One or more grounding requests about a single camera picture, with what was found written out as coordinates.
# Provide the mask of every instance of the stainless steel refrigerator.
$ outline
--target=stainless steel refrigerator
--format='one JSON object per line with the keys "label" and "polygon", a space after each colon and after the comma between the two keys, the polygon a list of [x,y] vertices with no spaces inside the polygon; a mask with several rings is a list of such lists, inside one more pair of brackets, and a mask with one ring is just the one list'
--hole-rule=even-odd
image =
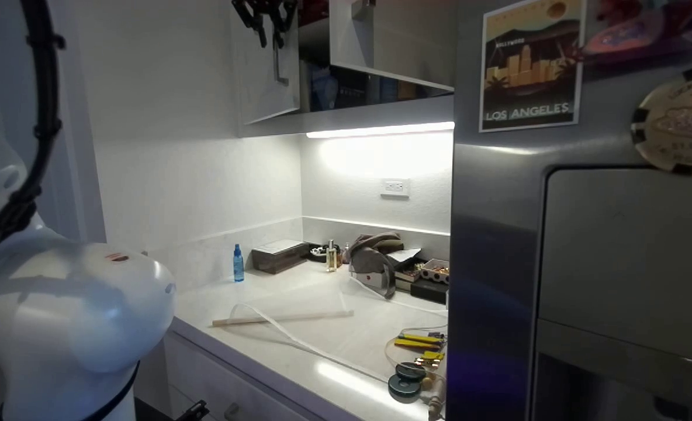
{"label": "stainless steel refrigerator", "polygon": [[587,65],[577,124],[479,133],[484,12],[505,5],[458,2],[449,419],[692,419],[692,178],[631,140],[692,54]]}

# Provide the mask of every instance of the black cable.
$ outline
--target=black cable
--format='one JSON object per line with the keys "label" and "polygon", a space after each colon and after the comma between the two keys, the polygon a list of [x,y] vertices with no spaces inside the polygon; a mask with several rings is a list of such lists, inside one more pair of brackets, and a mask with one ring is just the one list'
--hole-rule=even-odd
{"label": "black cable", "polygon": [[30,166],[23,185],[9,196],[9,201],[0,208],[0,243],[21,232],[33,220],[37,203],[35,199],[42,194],[42,178],[47,173],[47,164],[51,157],[54,140],[61,131],[58,119],[58,58],[56,49],[63,49],[65,42],[61,35],[51,30],[51,16],[47,0],[21,0],[28,44],[33,49],[35,61],[35,82],[37,82],[37,154]]}

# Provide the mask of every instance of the white cabinet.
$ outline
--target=white cabinet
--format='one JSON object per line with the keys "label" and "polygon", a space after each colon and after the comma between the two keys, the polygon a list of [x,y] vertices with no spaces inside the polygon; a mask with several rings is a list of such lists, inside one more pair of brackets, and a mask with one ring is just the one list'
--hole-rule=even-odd
{"label": "white cabinet", "polygon": [[164,337],[173,416],[206,400],[210,421],[304,421],[283,395],[178,334]]}
{"label": "white cabinet", "polygon": [[[271,42],[262,49],[257,33],[231,16],[241,136],[451,119],[456,0],[330,0],[327,9],[330,16],[323,21],[302,28],[295,21],[283,49],[274,49]],[[369,75],[369,82],[411,82],[430,91],[421,96],[433,98],[309,112],[316,61]],[[374,96],[381,84],[374,82],[365,91]],[[292,117],[297,110],[327,117]]]}

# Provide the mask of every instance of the electrical outlet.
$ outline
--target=electrical outlet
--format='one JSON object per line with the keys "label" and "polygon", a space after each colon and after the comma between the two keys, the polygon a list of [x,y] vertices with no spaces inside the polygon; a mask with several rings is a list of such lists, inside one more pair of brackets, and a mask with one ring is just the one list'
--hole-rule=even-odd
{"label": "electrical outlet", "polygon": [[411,180],[409,178],[381,178],[379,180],[379,196],[409,199],[411,196]]}

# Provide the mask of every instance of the white robot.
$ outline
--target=white robot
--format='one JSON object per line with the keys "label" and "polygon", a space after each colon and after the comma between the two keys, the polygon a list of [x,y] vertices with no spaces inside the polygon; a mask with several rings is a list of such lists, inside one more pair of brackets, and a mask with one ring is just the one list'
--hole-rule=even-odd
{"label": "white robot", "polygon": [[[47,26],[37,26],[44,2],[21,5],[35,7],[28,14],[35,56],[54,63],[49,14]],[[44,103],[56,98],[56,77],[42,84],[42,63],[37,70],[42,129],[42,91]],[[26,168],[0,136],[0,211],[23,182]],[[23,227],[0,241],[0,370],[7,384],[0,419],[136,419],[138,360],[159,344],[171,318],[173,278],[159,262],[105,243],[72,243],[37,215],[23,218]]]}

